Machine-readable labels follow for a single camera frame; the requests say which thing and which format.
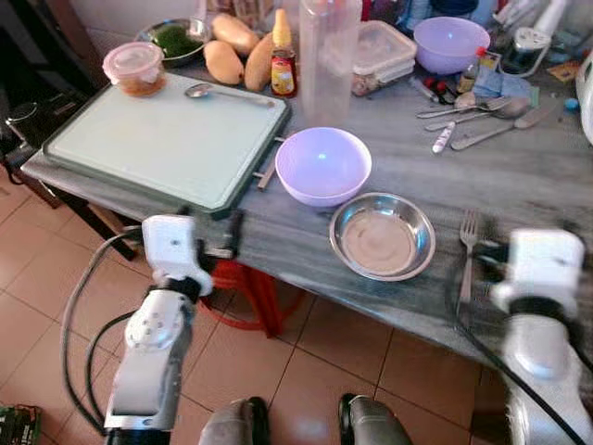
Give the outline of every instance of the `lavender plastic bowl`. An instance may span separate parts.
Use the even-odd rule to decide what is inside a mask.
[[[426,70],[440,75],[465,70],[478,46],[488,48],[490,36],[477,23],[456,17],[434,17],[414,28],[418,45],[416,60]]]
[[[356,195],[371,174],[371,153],[358,137],[316,127],[293,134],[278,149],[276,172],[286,191],[313,207],[332,207]]]

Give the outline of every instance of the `green vegetable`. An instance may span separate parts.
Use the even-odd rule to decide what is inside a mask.
[[[183,26],[173,24],[159,28],[153,38],[153,43],[162,48],[165,57],[183,56],[201,45],[187,37]]]

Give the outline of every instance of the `cutting board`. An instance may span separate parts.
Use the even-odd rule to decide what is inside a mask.
[[[150,97],[110,86],[44,144],[44,153],[73,170],[223,216],[249,184],[273,137],[289,118],[273,107],[236,97],[189,98],[198,82],[167,74]],[[212,90],[254,93],[213,84]]]

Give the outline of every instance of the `table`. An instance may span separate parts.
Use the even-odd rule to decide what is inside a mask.
[[[209,80],[203,69],[175,72]],[[578,233],[593,247],[593,149],[577,115],[561,114],[561,102],[574,91],[547,73],[530,79],[542,87],[541,102],[560,104],[558,112],[537,127],[513,131],[464,152],[431,153],[438,133],[423,130],[426,120],[415,113],[430,107],[426,99],[399,82],[363,97],[353,97],[343,126],[364,141],[372,153],[372,174],[361,192],[386,191],[416,203],[436,232],[432,263],[419,276],[403,283],[381,283],[351,272],[333,253],[328,240],[329,210],[315,210],[294,201],[277,179],[264,192],[256,180],[240,202],[246,211],[238,260],[295,286],[306,288],[386,324],[478,358],[477,352],[451,326],[442,289],[450,264],[462,254],[459,227],[463,211],[478,209],[496,222],[504,238],[522,226],[577,224]],[[552,98],[550,92],[558,98]],[[298,100],[285,134],[304,128]],[[456,132],[479,134],[495,128],[494,119],[463,124]],[[273,152],[268,162],[273,159]],[[34,178],[114,210],[135,220],[177,206],[141,193],[59,167],[38,153],[23,167]],[[207,241],[220,241],[226,222],[198,216],[198,232]],[[475,294],[484,295],[483,283]],[[591,293],[580,298],[583,320],[591,329]],[[494,348],[502,333],[500,314],[484,302],[474,304],[475,333]]]

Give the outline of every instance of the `red stool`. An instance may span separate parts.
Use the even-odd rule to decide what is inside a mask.
[[[213,311],[208,299],[201,299],[201,304],[221,323],[249,331],[261,329],[266,333],[266,337],[282,334],[283,321],[298,308],[298,305],[305,297],[305,291],[301,290],[295,302],[286,310],[280,311],[274,279],[264,272],[235,261],[218,261],[212,276],[214,278],[214,287],[235,289],[242,292],[251,304],[251,308],[258,320],[256,322],[233,320]]]

